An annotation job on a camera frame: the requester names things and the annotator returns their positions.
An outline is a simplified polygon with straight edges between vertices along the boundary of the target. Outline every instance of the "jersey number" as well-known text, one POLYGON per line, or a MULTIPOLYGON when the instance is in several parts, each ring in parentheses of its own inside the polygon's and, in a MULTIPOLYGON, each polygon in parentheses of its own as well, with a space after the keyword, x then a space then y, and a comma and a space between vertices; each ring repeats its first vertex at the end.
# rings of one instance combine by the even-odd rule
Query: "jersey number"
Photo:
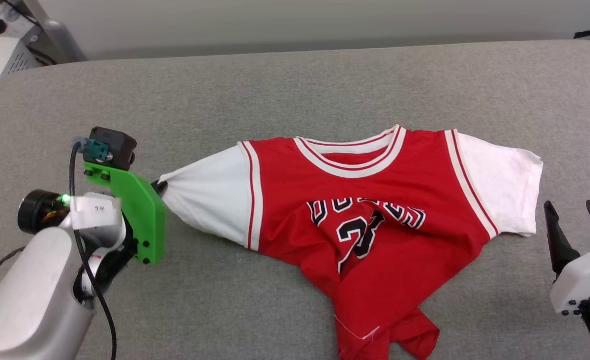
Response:
POLYGON ((361 216, 342 223, 337 228, 337 237, 340 242, 347 242, 353 238, 353 234, 356 234, 357 242, 352 251, 357 259, 364 259, 371 252, 377 229, 385 220, 384 215, 379 210, 375 210, 370 217, 370 223, 361 216))

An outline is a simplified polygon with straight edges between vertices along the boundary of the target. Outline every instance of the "red jersey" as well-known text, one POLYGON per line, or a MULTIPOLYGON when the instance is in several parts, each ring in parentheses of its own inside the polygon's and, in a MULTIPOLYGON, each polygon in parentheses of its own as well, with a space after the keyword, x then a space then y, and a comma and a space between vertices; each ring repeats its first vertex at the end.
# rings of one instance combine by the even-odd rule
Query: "red jersey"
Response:
POLYGON ((540 158, 457 130, 395 126, 352 143, 247 141, 164 175, 189 225, 297 265, 331 297, 340 358, 418 359, 417 307, 501 232, 536 231, 540 158))

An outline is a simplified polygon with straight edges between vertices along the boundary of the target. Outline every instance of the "shirt sleeve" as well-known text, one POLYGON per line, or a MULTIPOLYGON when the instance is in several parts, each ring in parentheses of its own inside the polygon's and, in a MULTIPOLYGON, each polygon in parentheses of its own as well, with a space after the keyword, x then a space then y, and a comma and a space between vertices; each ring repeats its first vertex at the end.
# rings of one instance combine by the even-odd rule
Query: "shirt sleeve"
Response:
POLYGON ((537 232, 535 212, 544 163, 521 148, 493 145, 456 131, 461 166, 482 212, 499 233, 530 237, 537 232))
POLYGON ((160 177, 162 200, 191 227, 249 248, 251 164, 241 146, 160 177))

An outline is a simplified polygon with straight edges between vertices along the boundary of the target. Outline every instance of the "green bracket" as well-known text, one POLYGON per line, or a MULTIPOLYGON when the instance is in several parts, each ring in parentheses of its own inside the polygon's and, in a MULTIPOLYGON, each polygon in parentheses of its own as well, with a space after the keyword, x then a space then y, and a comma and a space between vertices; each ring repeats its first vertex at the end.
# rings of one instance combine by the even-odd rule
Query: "green bracket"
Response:
POLYGON ((93 184, 110 188, 121 198, 121 210, 139 240, 135 259, 144 264, 157 264, 167 249, 167 208, 145 178, 116 168, 84 162, 93 184))

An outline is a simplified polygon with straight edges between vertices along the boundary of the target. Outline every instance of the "red and white shirt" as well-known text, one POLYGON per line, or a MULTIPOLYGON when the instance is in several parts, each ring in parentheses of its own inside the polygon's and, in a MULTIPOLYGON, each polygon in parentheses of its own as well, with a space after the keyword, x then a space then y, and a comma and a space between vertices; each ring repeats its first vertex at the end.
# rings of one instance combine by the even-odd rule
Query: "red and white shirt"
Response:
POLYGON ((343 360, 418 359, 439 330, 417 307, 503 232, 535 234, 543 164, 457 130, 396 125, 350 143, 245 141, 163 175, 194 228, 297 265, 333 300, 343 360))

